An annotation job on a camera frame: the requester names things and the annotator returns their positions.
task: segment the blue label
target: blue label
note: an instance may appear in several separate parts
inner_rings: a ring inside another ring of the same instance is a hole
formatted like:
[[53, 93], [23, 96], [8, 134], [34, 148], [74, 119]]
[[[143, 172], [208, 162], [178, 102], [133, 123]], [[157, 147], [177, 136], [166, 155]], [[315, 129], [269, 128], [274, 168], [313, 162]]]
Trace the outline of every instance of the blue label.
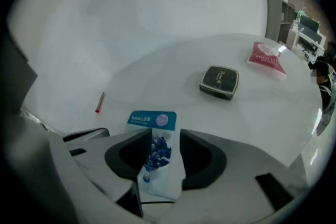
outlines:
[[175, 131], [176, 113], [167, 111], [133, 111], [128, 124]]

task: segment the black border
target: black border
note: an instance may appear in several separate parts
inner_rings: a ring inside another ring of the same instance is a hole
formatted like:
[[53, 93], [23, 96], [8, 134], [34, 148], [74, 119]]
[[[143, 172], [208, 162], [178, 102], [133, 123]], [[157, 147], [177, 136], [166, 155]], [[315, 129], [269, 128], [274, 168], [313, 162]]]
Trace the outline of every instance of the black border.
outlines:
[[[333, 29], [336, 29], [335, 0], [320, 0]], [[2, 30], [6, 25], [6, 15], [13, 0], [2, 0], [1, 15]], [[5, 122], [1, 120], [0, 130], [3, 131]], [[328, 223], [334, 219], [334, 202], [336, 175], [334, 173], [336, 153], [333, 151], [329, 163], [321, 176], [320, 181], [311, 191], [307, 199], [299, 206], [299, 208], [286, 220], [286, 223], [303, 223], [308, 221], [312, 223]], [[4, 210], [2, 217], [10, 218], [11, 221], [32, 220], [34, 223], [57, 223], [55, 216], [51, 216], [41, 204], [39, 204], [27, 191], [21, 182], [17, 180], [12, 171], [7, 166], [2, 151], [1, 158], [2, 168], [2, 186]]]
[[174, 204], [174, 201], [144, 201], [142, 205], [151, 205], [151, 204]]

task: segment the pink snack bag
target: pink snack bag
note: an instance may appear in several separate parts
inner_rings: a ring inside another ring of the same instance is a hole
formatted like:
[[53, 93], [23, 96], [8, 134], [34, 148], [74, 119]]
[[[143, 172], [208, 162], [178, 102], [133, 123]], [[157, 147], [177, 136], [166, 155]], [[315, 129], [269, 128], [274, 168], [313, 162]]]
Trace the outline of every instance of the pink snack bag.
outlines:
[[270, 48], [264, 43], [254, 42], [253, 51], [247, 63], [262, 69], [276, 79], [285, 80], [287, 76], [280, 64], [280, 55], [277, 49]]

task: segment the white table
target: white table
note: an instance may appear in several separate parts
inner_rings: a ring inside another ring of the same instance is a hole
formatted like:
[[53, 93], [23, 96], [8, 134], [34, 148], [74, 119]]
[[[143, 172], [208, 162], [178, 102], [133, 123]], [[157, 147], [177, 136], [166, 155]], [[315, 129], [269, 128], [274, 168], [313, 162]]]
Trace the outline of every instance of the white table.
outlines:
[[[258, 36], [232, 34], [190, 40], [147, 55], [112, 78], [101, 112], [94, 113], [97, 94], [74, 130], [106, 127], [114, 135], [124, 132], [134, 110], [175, 111], [174, 148], [179, 148], [178, 130], [190, 129], [257, 146], [289, 166], [320, 121], [319, 88], [305, 64], [285, 47], [280, 58], [285, 81], [254, 70], [246, 63], [254, 41], [281, 46]], [[233, 100], [200, 92], [198, 83], [209, 65], [239, 70]], [[173, 177], [176, 184], [181, 180]]]
[[312, 40], [310, 37], [306, 36], [306, 35], [303, 34], [303, 33], [298, 33], [298, 36], [299, 36], [299, 37], [302, 37], [302, 38], [305, 39], [306, 41], [308, 41], [308, 42], [314, 44], [315, 46], [317, 46], [318, 49], [322, 52], [322, 55], [323, 55], [323, 53], [324, 53], [324, 48], [323, 48], [323, 46], [321, 46], [321, 45], [318, 44], [316, 41]]

